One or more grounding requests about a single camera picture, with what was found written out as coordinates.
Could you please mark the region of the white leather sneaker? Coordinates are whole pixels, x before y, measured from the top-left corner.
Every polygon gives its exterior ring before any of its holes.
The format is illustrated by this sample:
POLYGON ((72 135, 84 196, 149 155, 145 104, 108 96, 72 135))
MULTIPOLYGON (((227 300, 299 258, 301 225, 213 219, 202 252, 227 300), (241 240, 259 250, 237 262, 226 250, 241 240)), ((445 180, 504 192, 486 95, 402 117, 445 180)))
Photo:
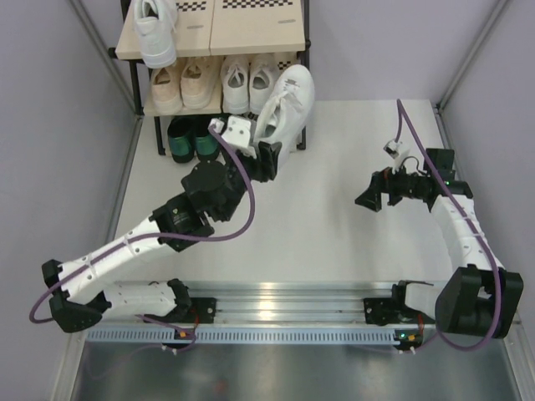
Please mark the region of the white leather sneaker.
POLYGON ((288 67, 258 116, 253 143, 279 143, 278 170, 287 161, 313 109, 315 85, 310 71, 303 65, 288 67))
POLYGON ((132 2, 134 29, 140 54, 150 69, 163 69, 176 61, 174 30, 178 10, 174 1, 132 2))

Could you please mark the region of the white grey sneaker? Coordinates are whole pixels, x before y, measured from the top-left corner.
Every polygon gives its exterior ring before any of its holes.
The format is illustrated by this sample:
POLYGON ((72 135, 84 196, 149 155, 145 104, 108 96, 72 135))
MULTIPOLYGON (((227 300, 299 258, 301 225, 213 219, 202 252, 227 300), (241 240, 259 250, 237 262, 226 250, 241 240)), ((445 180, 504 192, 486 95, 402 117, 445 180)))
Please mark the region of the white grey sneaker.
POLYGON ((261 53, 254 57, 249 75, 249 108, 253 114, 260 114, 268 101, 280 71, 272 53, 261 53))
POLYGON ((246 55, 230 55, 222 63, 222 109, 229 114, 245 114, 249 110, 249 62, 246 55))

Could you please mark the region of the green loafer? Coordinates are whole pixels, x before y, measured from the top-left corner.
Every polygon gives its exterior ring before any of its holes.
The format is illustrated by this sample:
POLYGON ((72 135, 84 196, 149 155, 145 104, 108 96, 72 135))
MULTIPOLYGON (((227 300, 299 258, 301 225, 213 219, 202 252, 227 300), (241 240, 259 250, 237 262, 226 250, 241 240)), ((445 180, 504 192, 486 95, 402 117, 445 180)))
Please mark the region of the green loafer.
POLYGON ((193 144, 196 121, 192 116, 175 116, 167 129, 172 159, 178 164, 189 163, 195 156, 193 144))
POLYGON ((208 127, 211 122, 209 114, 197 115, 194 146, 200 161, 216 160, 220 154, 219 143, 210 134, 208 127))

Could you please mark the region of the beige lace sneaker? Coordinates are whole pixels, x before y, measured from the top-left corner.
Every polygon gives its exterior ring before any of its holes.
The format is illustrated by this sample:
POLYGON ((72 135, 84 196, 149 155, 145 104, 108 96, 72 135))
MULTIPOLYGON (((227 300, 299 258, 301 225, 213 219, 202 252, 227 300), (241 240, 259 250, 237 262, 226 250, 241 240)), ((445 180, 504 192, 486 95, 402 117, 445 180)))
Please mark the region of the beige lace sneaker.
POLYGON ((179 61, 172 65, 155 69, 150 76, 150 92, 159 115, 172 115, 181 111, 181 71, 179 61))
POLYGON ((219 78, 222 56, 191 57, 181 73, 181 97, 188 109, 203 109, 219 78))

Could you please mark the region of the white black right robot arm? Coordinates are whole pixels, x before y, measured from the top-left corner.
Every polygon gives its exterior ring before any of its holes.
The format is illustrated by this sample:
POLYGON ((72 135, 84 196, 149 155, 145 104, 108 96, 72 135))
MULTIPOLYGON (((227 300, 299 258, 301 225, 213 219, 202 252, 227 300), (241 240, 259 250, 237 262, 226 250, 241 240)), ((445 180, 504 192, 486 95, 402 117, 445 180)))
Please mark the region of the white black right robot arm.
POLYGON ((400 281, 392 287, 390 307, 383 314, 367 312, 367 320, 385 325, 392 314, 410 322, 420 313, 445 333, 504 338, 512 325, 523 291, 523 280, 506 271, 492 253, 476 218, 470 186, 456 180, 453 150, 429 148, 422 170, 408 172, 408 150, 388 144, 385 151, 394 164, 372 174, 355 204, 371 211, 382 208, 382 195, 390 206, 404 199, 423 201, 441 229, 453 275, 444 286, 400 281))

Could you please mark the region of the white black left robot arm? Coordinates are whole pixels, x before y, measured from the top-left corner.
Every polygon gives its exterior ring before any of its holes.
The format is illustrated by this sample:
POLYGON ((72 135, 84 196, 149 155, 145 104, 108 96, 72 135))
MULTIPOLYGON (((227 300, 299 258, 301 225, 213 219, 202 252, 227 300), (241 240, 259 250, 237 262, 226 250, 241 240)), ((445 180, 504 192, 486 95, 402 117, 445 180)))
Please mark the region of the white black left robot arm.
POLYGON ((210 223, 229 221, 243 196, 252 193, 252 181, 276 177, 282 148, 279 142, 261 141, 255 157, 231 153, 223 162, 201 161, 182 179, 182 193, 123 236, 79 259, 45 262, 42 273, 51 291, 53 321, 66 333, 107 319, 184 322, 192 300, 182 281, 139 284, 127 278, 153 259, 212 239, 210 223))

